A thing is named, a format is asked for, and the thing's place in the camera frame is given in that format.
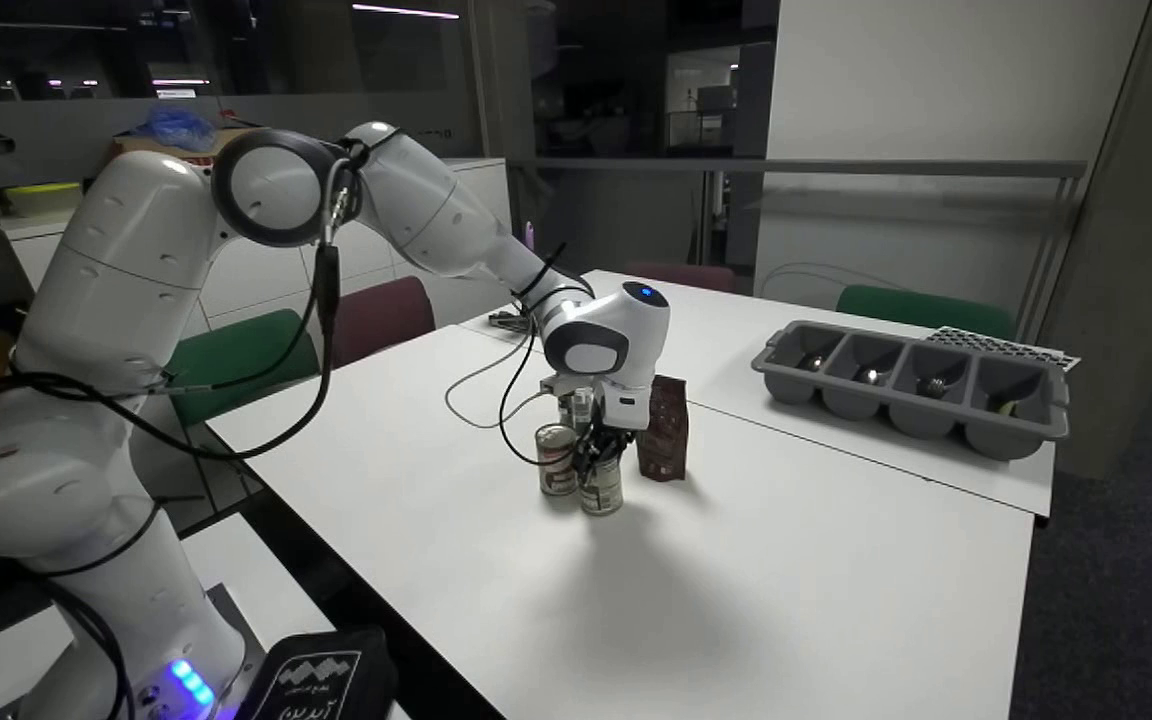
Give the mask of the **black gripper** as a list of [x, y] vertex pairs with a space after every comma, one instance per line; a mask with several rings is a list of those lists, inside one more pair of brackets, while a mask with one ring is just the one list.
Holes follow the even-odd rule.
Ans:
[[627, 429], [605, 422], [605, 398], [593, 389], [564, 395], [564, 422], [575, 431], [573, 471], [589, 481], [600, 464], [621, 460], [632, 443]]

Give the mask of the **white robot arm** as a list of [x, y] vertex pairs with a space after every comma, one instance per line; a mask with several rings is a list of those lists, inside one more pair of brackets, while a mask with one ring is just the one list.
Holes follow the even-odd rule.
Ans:
[[490, 266], [554, 368], [583, 471], [647, 429], [674, 304], [597, 291], [537, 257], [417, 136], [368, 120], [340, 141], [253, 126], [213, 163], [125, 150], [74, 212], [0, 376], [0, 558], [74, 626], [16, 720], [213, 720], [246, 636], [133, 468], [144, 404], [173, 389], [184, 304], [232, 240], [318, 253], [313, 310], [335, 314], [343, 224], [423, 273]]

